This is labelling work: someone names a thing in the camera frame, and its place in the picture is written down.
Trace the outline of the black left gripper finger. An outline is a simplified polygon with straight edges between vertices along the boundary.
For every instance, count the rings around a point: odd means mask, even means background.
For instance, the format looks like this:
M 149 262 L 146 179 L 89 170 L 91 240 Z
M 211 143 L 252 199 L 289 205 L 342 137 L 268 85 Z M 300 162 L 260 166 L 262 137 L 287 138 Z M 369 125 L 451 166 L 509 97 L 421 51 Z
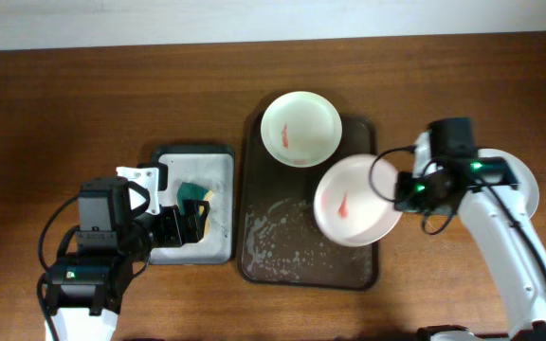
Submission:
M 182 233 L 182 242 L 187 243 L 197 243 L 201 242 L 204 238 L 205 230 L 203 228 L 187 228 Z
M 182 201 L 184 215 L 198 223 L 205 223 L 209 216 L 209 201 L 187 199 Z

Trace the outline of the green yellow sponge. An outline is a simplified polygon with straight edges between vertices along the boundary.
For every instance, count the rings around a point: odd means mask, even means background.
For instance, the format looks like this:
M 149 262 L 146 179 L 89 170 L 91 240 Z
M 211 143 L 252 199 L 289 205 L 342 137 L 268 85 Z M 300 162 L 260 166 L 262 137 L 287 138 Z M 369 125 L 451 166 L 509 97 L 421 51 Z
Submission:
M 205 235 L 206 235 L 207 232 L 209 231 L 209 221 L 207 219 L 205 223 L 198 223 L 194 219 L 185 216 L 182 201 L 187 199 L 210 201 L 212 196 L 213 196 L 213 192 L 211 190 L 203 188 L 193 183 L 184 182 L 179 186 L 176 193 L 176 199 L 177 199 L 180 212 L 184 216 L 186 229 L 191 227 L 203 228 L 205 230 Z

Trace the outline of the pink plate with red stain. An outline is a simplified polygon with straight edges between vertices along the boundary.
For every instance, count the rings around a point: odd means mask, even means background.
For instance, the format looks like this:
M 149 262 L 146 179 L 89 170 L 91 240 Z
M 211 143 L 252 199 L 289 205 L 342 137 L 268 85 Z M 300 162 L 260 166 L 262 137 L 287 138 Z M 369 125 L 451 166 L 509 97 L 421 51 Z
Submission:
M 398 171 L 371 154 L 348 156 L 319 181 L 314 215 L 319 230 L 332 242 L 360 247 L 382 239 L 402 213 L 388 201 Z

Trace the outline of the pale green plate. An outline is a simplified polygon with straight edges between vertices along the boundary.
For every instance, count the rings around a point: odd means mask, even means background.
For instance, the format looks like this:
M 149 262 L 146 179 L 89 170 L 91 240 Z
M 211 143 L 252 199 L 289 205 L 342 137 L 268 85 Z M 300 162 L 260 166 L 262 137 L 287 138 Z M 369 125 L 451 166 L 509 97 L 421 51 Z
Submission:
M 480 157 L 502 157 L 507 161 L 519 181 L 519 192 L 524 196 L 525 211 L 532 219 L 539 204 L 539 187 L 531 170 L 511 153 L 498 149 L 479 149 Z

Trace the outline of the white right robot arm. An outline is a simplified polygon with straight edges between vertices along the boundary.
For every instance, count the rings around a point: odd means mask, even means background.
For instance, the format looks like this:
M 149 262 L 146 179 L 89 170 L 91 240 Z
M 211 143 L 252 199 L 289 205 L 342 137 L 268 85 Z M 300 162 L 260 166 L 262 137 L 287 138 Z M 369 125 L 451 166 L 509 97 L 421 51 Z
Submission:
M 396 209 L 458 218 L 478 245 L 497 286 L 512 340 L 546 340 L 546 250 L 530 221 L 527 168 L 486 149 L 477 158 L 422 159 L 400 172 Z

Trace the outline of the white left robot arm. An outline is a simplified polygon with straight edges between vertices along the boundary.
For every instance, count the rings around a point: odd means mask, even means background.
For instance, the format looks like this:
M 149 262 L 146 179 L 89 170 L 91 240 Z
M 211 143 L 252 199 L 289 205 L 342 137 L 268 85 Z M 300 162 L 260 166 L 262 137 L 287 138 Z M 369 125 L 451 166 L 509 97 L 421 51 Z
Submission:
M 45 267 L 36 291 L 47 340 L 110 340 L 118 324 L 123 295 L 151 263 L 159 246 L 181 246 L 204 235 L 209 202 L 186 200 L 150 214 L 107 204 L 97 212 L 105 225 L 71 227 L 53 264 Z

